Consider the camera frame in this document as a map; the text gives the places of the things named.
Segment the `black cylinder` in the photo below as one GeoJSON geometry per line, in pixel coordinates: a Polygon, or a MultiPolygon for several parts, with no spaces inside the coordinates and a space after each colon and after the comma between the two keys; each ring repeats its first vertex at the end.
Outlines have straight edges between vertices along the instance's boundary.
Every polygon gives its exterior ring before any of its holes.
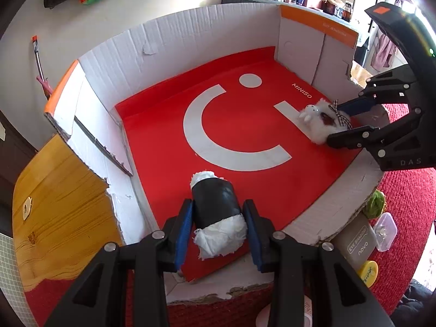
{"type": "Polygon", "coordinates": [[[207,178],[192,187],[193,221],[204,229],[223,219],[241,214],[238,199],[229,181],[207,178]]]}

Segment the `checkered ribbon bow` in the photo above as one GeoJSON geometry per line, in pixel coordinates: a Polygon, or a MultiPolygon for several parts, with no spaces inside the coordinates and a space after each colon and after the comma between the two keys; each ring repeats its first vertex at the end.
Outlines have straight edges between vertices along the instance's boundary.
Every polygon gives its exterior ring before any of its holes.
{"type": "Polygon", "coordinates": [[[337,110],[337,99],[333,102],[333,104],[329,104],[328,106],[333,112],[336,113],[337,121],[339,122],[340,126],[346,126],[348,130],[352,129],[352,124],[347,119],[347,117],[343,116],[341,112],[337,110]]]}

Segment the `wood grain surface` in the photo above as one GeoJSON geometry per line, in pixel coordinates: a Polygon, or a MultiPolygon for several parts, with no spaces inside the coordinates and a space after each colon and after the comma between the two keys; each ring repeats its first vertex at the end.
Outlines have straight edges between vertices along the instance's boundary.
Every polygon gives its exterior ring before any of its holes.
{"type": "Polygon", "coordinates": [[[356,63],[354,60],[351,74],[352,77],[355,78],[358,84],[363,88],[366,87],[366,80],[372,77],[372,75],[366,69],[356,63]]]}
{"type": "Polygon", "coordinates": [[[107,184],[90,171],[59,135],[18,177],[12,226],[25,291],[43,279],[74,279],[109,241],[121,244],[107,184]],[[23,221],[23,203],[32,208],[23,221]]]}

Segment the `jar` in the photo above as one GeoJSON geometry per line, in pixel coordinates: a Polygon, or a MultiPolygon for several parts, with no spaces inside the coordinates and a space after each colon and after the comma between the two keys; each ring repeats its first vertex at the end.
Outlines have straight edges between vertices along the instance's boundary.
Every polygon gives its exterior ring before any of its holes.
{"type": "Polygon", "coordinates": [[[336,11],[336,4],[333,0],[324,0],[323,10],[325,13],[334,16],[336,11]]]}
{"type": "Polygon", "coordinates": [[[353,13],[352,3],[349,1],[345,1],[344,11],[342,13],[342,19],[344,21],[351,22],[352,13],[353,13]]]}

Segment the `yellow lid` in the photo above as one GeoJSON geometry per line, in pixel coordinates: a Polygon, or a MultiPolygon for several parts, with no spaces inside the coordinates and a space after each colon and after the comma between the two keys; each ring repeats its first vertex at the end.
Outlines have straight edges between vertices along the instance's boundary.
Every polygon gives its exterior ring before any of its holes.
{"type": "Polygon", "coordinates": [[[366,261],[357,272],[357,274],[360,276],[360,279],[363,280],[368,288],[371,287],[372,284],[374,284],[377,279],[378,273],[379,266],[374,261],[366,261]]]}

